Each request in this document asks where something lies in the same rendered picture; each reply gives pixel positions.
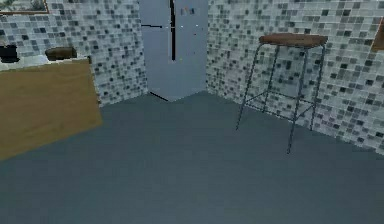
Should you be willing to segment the wooden kitchen counter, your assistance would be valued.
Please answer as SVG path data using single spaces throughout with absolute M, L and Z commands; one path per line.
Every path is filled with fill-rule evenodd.
M 88 58 L 0 71 L 0 161 L 101 124 Z

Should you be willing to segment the grey fridge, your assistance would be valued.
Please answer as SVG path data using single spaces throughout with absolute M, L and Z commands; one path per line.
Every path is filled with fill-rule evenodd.
M 176 101 L 206 89 L 208 0 L 174 0 L 176 59 L 171 59 L 169 0 L 138 0 L 148 90 Z

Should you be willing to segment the wooden bar stool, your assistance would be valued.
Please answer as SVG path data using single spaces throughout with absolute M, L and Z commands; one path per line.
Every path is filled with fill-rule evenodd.
M 295 131 L 297 120 L 301 116 L 305 115 L 306 112 L 309 110 L 312 110 L 309 128 L 310 128 L 310 130 L 313 130 L 315 112 L 316 112 L 317 106 L 318 106 L 319 89 L 320 89 L 320 85 L 322 82 L 323 64 L 324 64 L 324 59 L 325 59 L 325 51 L 326 51 L 327 41 L 328 41 L 327 36 L 311 35 L 311 34 L 273 33 L 273 34 L 261 36 L 259 38 L 259 44 L 256 48 L 256 51 L 255 51 L 255 54 L 253 57 L 252 66 L 251 66 L 249 75 L 246 79 L 246 88 L 245 88 L 242 103 L 241 103 L 238 117 L 237 117 L 236 129 L 239 129 L 244 108 L 246 106 L 253 108 L 254 106 L 251 105 L 251 102 L 253 100 L 255 100 L 257 97 L 259 97 L 259 96 L 264 97 L 262 107 L 259 107 L 259 110 L 261 110 L 263 113 L 265 113 L 265 112 L 269 113 L 270 112 L 269 110 L 266 109 L 266 104 L 267 104 L 267 100 L 269 98 L 270 93 L 277 94 L 279 96 L 283 96 L 283 97 L 289 98 L 291 100 L 294 100 L 295 101 L 295 107 L 294 107 L 293 115 L 291 117 L 279 115 L 276 112 L 270 112 L 271 114 L 273 114 L 275 116 L 278 116 L 280 118 L 284 118 L 284 119 L 292 122 L 292 125 L 290 128 L 290 133 L 289 133 L 289 138 L 288 138 L 287 150 L 286 150 L 286 153 L 289 154 L 291 152 L 291 148 L 292 148 L 292 144 L 293 144 L 293 137 L 294 137 L 294 131 Z M 260 92 L 258 95 L 255 95 L 255 96 L 249 98 L 248 94 L 249 94 L 249 89 L 250 89 L 251 82 L 252 82 L 252 77 L 253 77 L 253 74 L 255 71 L 255 65 L 256 65 L 256 62 L 258 59 L 260 49 L 264 45 L 271 45 L 271 46 L 275 47 L 274 60 L 273 60 L 272 70 L 271 70 L 269 80 L 268 80 L 268 85 L 264 91 Z M 295 97 L 290 96 L 290 95 L 286 95 L 286 94 L 282 94 L 282 93 L 278 93 L 278 92 L 272 90 L 272 80 L 274 77 L 277 57 L 278 57 L 278 54 L 280 52 L 281 47 L 302 49 L 303 53 L 304 53 L 302 72 L 299 75 L 298 91 L 297 91 L 297 94 Z M 304 87 L 304 76 L 305 76 L 305 73 L 307 70 L 309 50 L 316 48 L 316 47 L 322 48 L 320 62 L 319 62 L 319 72 L 317 75 L 316 86 L 314 87 L 314 96 L 312 97 L 311 100 L 305 100 L 302 98 L 302 90 Z

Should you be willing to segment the dark brown bowl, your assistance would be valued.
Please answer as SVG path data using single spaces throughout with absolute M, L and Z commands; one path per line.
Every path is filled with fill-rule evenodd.
M 73 47 L 55 47 L 45 51 L 49 61 L 64 60 L 77 57 L 77 51 Z

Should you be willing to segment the black pot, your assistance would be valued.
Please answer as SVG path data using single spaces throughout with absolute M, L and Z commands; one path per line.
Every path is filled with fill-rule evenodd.
M 0 46 L 0 60 L 3 63 L 15 63 L 19 61 L 16 45 Z

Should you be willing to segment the wooden framed window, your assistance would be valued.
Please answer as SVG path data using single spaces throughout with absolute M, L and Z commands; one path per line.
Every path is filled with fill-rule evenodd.
M 48 13 L 46 0 L 0 0 L 0 15 Z

